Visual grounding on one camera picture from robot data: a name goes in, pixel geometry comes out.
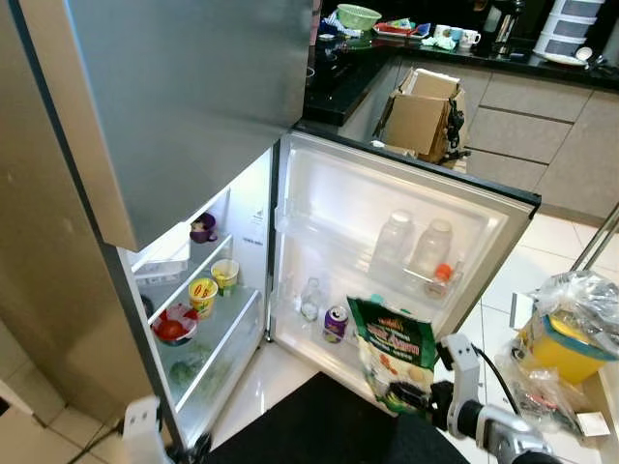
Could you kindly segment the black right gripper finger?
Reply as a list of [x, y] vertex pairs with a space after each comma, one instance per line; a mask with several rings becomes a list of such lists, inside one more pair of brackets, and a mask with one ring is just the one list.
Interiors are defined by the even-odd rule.
[[389, 410], [395, 414], [425, 415], [430, 412], [430, 392], [410, 383], [389, 385]]

